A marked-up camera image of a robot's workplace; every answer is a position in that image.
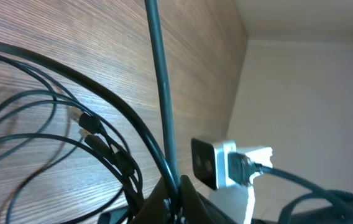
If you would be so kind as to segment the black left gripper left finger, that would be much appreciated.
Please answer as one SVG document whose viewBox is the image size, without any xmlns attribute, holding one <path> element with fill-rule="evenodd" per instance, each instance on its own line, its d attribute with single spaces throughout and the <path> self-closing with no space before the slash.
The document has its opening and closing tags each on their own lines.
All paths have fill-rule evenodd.
<svg viewBox="0 0 353 224">
<path fill-rule="evenodd" d="M 161 177 L 131 224 L 175 223 L 176 210 L 177 198 L 169 196 L 165 181 Z"/>
</svg>

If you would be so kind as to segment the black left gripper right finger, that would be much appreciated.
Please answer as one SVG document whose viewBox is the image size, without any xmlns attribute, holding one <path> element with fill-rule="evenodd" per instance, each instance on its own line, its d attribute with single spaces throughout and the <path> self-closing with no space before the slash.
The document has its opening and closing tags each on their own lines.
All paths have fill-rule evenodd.
<svg viewBox="0 0 353 224">
<path fill-rule="evenodd" d="M 235 223 L 215 204 L 198 193 L 187 175 L 180 177 L 180 200 L 185 223 L 188 224 L 230 224 Z"/>
</svg>

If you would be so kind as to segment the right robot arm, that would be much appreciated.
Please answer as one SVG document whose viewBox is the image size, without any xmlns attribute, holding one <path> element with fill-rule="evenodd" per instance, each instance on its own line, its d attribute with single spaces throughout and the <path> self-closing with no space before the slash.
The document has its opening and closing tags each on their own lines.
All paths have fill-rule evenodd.
<svg viewBox="0 0 353 224">
<path fill-rule="evenodd" d="M 353 193 L 345 192 L 341 190 L 329 190 L 328 192 L 332 193 L 334 196 L 341 199 L 350 208 L 353 209 Z M 251 221 L 251 224 L 270 224 L 270 223 L 348 224 L 348 223 L 353 223 L 353 219 L 350 219 L 349 217 L 347 217 L 345 214 L 340 212 L 332 205 L 328 207 L 317 208 L 314 210 L 308 210 L 306 212 L 293 214 L 295 207 L 299 203 L 304 202 L 306 200 L 312 200 L 312 199 L 320 199 L 320 197 L 317 197 L 314 193 L 302 195 L 294 199 L 293 201 L 291 201 L 288 205 L 286 205 L 282 209 L 277 222 L 253 218 Z"/>
</svg>

